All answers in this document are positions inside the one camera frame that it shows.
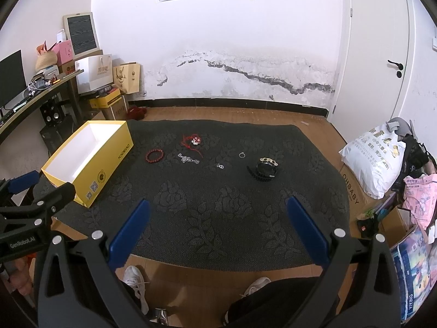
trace black box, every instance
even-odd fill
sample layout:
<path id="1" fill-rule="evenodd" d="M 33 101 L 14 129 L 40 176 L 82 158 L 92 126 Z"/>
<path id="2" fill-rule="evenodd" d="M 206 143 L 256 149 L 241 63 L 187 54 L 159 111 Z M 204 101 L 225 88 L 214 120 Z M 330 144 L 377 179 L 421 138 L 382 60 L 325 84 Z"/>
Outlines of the black box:
<path id="1" fill-rule="evenodd" d="M 45 126 L 39 133 L 52 156 L 59 147 L 77 130 L 71 115 L 66 115 L 61 123 Z"/>

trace black baseboard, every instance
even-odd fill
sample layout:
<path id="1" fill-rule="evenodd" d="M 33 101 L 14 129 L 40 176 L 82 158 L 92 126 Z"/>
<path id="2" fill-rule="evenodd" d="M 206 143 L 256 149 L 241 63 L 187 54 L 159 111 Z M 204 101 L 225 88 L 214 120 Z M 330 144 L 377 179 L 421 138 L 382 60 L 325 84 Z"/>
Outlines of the black baseboard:
<path id="1" fill-rule="evenodd" d="M 142 99 L 130 101 L 138 107 L 237 107 L 259 110 L 276 110 L 305 113 L 308 115 L 328 117 L 328 110 L 320 107 L 288 104 L 286 102 L 261 101 L 255 99 L 224 98 L 177 98 L 177 99 Z"/>

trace black bag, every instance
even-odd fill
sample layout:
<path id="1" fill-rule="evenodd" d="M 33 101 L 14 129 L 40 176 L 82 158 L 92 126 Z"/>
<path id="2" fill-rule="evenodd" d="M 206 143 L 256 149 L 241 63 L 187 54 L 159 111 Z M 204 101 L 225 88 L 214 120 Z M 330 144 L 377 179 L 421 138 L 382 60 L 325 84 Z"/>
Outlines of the black bag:
<path id="1" fill-rule="evenodd" d="M 402 160 L 402 168 L 398 178 L 392 185 L 392 191 L 395 191 L 399 194 L 404 192 L 404 178 L 407 176 L 411 176 L 413 178 L 420 177 L 422 175 L 420 169 L 429 161 L 429 152 L 426 151 L 424 145 L 422 145 L 425 149 L 425 151 L 423 151 L 421 145 L 411 134 L 407 134 L 402 141 L 406 144 L 404 158 Z"/>

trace screw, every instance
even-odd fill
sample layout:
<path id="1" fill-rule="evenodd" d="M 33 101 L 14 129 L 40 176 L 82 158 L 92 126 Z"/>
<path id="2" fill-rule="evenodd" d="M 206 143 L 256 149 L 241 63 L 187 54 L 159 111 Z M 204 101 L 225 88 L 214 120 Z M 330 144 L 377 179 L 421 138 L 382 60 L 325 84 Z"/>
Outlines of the screw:
<path id="1" fill-rule="evenodd" d="M 54 236 L 52 239 L 52 243 L 53 244 L 59 244 L 60 242 L 62 242 L 62 237 L 61 236 Z"/>
<path id="2" fill-rule="evenodd" d="M 377 240 L 378 242 L 380 242 L 380 243 L 384 243 L 384 242 L 385 242 L 385 236 L 383 236 L 381 233 L 378 233 L 378 234 L 375 236 L 375 238 L 376 238 L 376 240 Z"/>
<path id="3" fill-rule="evenodd" d="M 346 232 L 343 229 L 341 229 L 341 228 L 337 228 L 337 229 L 335 229 L 334 234 L 338 238 L 343 238 L 346 235 Z"/>
<path id="4" fill-rule="evenodd" d="M 93 234 L 91 234 L 91 238 L 93 239 L 100 239 L 103 237 L 103 232 L 101 230 L 96 230 L 95 232 L 93 232 Z"/>

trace white door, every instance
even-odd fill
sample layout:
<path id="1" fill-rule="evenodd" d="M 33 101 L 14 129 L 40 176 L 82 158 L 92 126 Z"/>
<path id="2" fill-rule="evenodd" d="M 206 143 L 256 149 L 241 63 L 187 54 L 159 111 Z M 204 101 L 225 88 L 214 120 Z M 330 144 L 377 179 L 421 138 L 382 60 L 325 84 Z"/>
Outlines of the white door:
<path id="1" fill-rule="evenodd" d="M 407 0 L 352 0 L 346 69 L 329 117 L 347 142 L 392 117 L 404 80 L 408 42 Z"/>

